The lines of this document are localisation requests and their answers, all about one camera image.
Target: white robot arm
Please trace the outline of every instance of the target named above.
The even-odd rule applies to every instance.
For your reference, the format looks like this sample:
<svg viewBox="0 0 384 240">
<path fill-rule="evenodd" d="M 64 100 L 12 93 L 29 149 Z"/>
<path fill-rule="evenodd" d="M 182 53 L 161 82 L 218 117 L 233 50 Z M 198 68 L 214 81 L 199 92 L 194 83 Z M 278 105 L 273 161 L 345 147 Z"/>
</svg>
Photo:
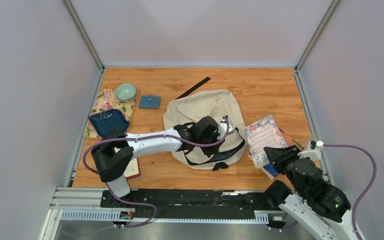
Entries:
<svg viewBox="0 0 384 240">
<path fill-rule="evenodd" d="M 161 132 L 125 134 L 115 130 L 86 151 L 83 163 L 91 149 L 98 170 L 95 172 L 121 198 L 131 190 L 124 176 L 130 160 L 159 152 L 190 151 L 194 147 L 200 147 L 210 156 L 218 152 L 226 136 L 233 131 L 226 117 L 216 122 L 209 116 L 197 123 L 177 125 Z M 286 175 L 295 188 L 292 191 L 285 183 L 275 180 L 266 193 L 274 208 L 284 210 L 317 240 L 365 240 L 361 232 L 358 237 L 353 230 L 351 204 L 345 194 L 324 181 L 322 170 L 313 163 L 320 159 L 322 149 L 321 141 L 310 142 L 308 149 L 302 152 L 296 146 L 264 148 L 273 167 Z"/>
<path fill-rule="evenodd" d="M 159 152 L 191 151 L 194 147 L 201 147 L 204 154 L 211 156 L 233 131 L 227 117 L 216 122 L 210 116 L 153 133 L 132 134 L 115 129 L 102 140 L 108 143 L 97 144 L 91 153 L 101 181 L 121 198 L 131 190 L 124 176 L 130 160 Z"/>
<path fill-rule="evenodd" d="M 358 235 L 353 229 L 351 204 L 345 194 L 324 181 L 323 172 L 315 164 L 310 164 L 320 160 L 322 141 L 309 142 L 307 150 L 302 152 L 297 152 L 296 147 L 278 152 L 273 152 L 274 149 L 264 148 L 269 152 L 269 161 L 289 178 L 296 189 L 291 191 L 283 182 L 273 182 L 266 193 L 273 196 L 275 205 L 297 220 L 317 240 L 366 240 L 360 229 Z"/>
</svg>

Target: beige tote bag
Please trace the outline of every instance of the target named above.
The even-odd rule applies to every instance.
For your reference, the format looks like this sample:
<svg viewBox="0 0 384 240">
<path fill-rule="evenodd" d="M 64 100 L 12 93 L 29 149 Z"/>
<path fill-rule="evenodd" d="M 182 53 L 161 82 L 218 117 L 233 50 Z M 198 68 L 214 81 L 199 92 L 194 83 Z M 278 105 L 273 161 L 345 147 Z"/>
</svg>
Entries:
<svg viewBox="0 0 384 240">
<path fill-rule="evenodd" d="M 231 165 L 239 161 L 247 146 L 245 123 L 238 102 L 228 90 L 201 91 L 171 101 L 163 116 L 164 128 L 168 130 L 175 125 L 196 123 L 206 116 L 217 122 L 227 116 L 229 123 L 236 128 L 234 133 L 226 137 L 219 153 L 207 157 L 199 147 L 195 147 L 186 155 L 182 151 L 173 152 L 173 157 L 193 169 L 202 170 L 213 169 L 220 162 Z"/>
</svg>

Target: white wall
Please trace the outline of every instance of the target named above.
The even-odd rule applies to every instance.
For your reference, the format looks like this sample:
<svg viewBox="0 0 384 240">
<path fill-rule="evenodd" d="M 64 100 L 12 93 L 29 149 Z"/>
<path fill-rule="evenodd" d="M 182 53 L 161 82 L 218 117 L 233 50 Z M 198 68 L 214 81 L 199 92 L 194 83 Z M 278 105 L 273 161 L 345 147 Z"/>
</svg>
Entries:
<svg viewBox="0 0 384 240">
<path fill-rule="evenodd" d="M 294 66 L 331 0 L 73 0 L 104 65 Z"/>
<path fill-rule="evenodd" d="M 366 239 L 384 239 L 384 1 L 344 0 L 302 70 L 323 140 L 367 149 L 377 178 L 360 203 L 357 223 Z M 326 149 L 332 182 L 351 202 L 372 174 L 357 150 Z"/>
<path fill-rule="evenodd" d="M 99 78 L 59 0 L 0 0 L 0 239 L 39 237 Z"/>
</svg>

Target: floral cloth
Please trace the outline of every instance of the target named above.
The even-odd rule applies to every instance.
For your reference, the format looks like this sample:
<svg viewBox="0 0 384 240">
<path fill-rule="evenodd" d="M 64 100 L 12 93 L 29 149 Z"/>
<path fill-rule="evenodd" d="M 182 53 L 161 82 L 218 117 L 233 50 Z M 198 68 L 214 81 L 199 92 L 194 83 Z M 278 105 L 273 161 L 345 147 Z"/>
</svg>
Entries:
<svg viewBox="0 0 384 240">
<path fill-rule="evenodd" d="M 94 115 L 100 112 L 104 112 L 111 109 L 118 109 L 123 113 L 124 118 L 130 122 L 133 110 L 135 109 L 136 97 L 128 102 L 121 102 L 115 94 L 115 91 L 112 89 L 102 89 L 96 101 L 93 105 L 92 112 L 90 115 Z M 86 128 L 84 129 L 83 135 L 86 138 L 101 139 L 102 137 L 98 135 L 92 123 L 88 120 Z"/>
</svg>

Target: wooden floor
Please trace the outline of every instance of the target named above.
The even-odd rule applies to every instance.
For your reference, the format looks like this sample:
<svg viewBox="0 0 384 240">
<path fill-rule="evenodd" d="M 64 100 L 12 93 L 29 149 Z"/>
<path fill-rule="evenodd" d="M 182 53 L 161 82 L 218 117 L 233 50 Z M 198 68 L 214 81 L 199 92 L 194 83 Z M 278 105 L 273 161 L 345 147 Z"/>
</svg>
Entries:
<svg viewBox="0 0 384 240">
<path fill-rule="evenodd" d="M 161 96 L 160 109 L 143 109 L 136 104 L 128 129 L 129 133 L 150 133 L 164 130 L 167 104 L 207 76 L 211 80 L 194 93 L 231 91 L 246 125 L 273 114 L 279 128 L 298 143 L 310 134 L 290 68 L 107 68 L 101 88 L 116 89 L 122 83 L 133 83 L 138 100 L 143 95 Z M 87 138 L 83 150 L 97 141 Z M 143 156 L 142 178 L 129 183 L 132 188 L 149 189 L 265 190 L 272 181 L 254 167 L 248 153 L 247 148 L 239 162 L 218 171 L 194 170 L 169 152 Z M 90 154 L 87 162 L 95 166 Z M 285 177 L 279 179 L 289 183 Z M 79 161 L 73 187 L 98 188 L 105 184 Z"/>
</svg>

